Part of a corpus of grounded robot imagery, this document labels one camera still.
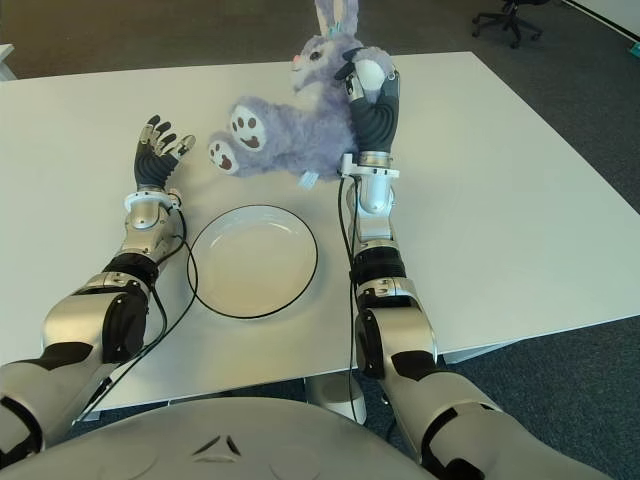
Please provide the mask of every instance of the bunny ear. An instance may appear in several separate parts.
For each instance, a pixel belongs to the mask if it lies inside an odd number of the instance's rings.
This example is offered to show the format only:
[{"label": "bunny ear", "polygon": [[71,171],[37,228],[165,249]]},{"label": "bunny ear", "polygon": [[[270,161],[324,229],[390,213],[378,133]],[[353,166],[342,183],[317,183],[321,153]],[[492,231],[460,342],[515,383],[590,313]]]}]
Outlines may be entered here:
[{"label": "bunny ear", "polygon": [[355,35],[358,31],[358,0],[334,0],[333,18],[339,25],[339,31]]},{"label": "bunny ear", "polygon": [[320,33],[323,36],[329,36],[330,29],[335,25],[333,20],[333,0],[315,0],[316,10],[318,11],[318,24],[320,25]]}]

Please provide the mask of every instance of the floor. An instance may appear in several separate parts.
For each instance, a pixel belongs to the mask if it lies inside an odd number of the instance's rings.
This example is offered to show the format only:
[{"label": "floor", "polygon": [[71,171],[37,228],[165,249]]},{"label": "floor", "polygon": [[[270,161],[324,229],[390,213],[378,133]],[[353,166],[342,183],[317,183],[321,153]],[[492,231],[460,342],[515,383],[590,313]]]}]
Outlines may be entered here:
[{"label": "floor", "polygon": [[[396,55],[474,52],[640,211],[640,60],[627,52],[632,42],[559,0],[521,9],[545,30],[539,42],[511,50],[500,29],[472,38],[475,13],[500,5],[366,0],[359,37]],[[8,64],[19,78],[287,60],[317,30],[311,0],[1,0],[0,22],[0,43],[16,46]],[[635,318],[520,342],[453,368],[554,448],[616,479],[637,479],[639,345]],[[384,435],[391,413],[379,387],[362,383],[368,426]],[[301,382],[236,394],[304,398]],[[100,424],[135,411],[111,412]],[[403,448],[397,432],[392,441]]]}]

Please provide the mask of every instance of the paw pad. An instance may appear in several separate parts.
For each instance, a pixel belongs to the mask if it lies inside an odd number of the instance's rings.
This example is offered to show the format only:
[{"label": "paw pad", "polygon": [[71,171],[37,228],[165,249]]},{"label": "paw pad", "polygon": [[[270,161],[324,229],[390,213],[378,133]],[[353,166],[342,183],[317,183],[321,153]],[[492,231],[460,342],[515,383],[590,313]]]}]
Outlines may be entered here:
[{"label": "paw pad", "polygon": [[248,108],[238,105],[231,114],[231,134],[238,145],[259,152],[267,140],[264,124]]},{"label": "paw pad", "polygon": [[209,158],[224,173],[230,175],[238,171],[239,165],[233,150],[225,141],[214,140],[209,144]]}]

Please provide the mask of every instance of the purple plush rabbit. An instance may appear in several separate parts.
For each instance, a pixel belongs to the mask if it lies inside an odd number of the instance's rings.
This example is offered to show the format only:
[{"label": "purple plush rabbit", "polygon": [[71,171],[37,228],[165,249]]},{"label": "purple plush rabbit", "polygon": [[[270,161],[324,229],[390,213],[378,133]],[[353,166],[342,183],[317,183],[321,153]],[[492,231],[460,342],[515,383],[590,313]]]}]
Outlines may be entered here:
[{"label": "purple plush rabbit", "polygon": [[[247,177],[272,170],[316,178],[336,177],[342,154],[357,152],[343,82],[334,75],[343,54],[362,48],[354,37],[357,0],[315,0],[322,35],[307,42],[292,64],[296,104],[277,105],[242,97],[231,108],[229,131],[211,136],[209,156],[225,173]],[[385,77],[393,73],[391,57],[378,48],[359,50],[352,62],[370,102]]]}]

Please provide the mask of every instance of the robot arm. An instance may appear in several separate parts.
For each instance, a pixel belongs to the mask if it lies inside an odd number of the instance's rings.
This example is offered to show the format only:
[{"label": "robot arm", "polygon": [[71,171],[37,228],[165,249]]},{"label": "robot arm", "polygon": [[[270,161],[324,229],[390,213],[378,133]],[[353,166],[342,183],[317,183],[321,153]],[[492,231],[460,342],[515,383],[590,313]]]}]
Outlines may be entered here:
[{"label": "robot arm", "polygon": [[0,367],[0,468],[54,445],[107,386],[109,375],[143,347],[149,294],[163,261],[184,235],[171,210],[167,178],[194,145],[173,148],[171,125],[154,116],[135,158],[137,192],[127,197],[126,237],[105,269],[60,301],[43,327],[42,356]]},{"label": "robot arm", "polygon": [[382,385],[415,460],[449,480],[608,478],[544,445],[469,380],[436,366],[435,335],[390,221],[399,75],[370,104],[357,65],[351,70],[346,86],[361,153],[343,157],[341,174],[354,180],[347,201],[357,363]]}]

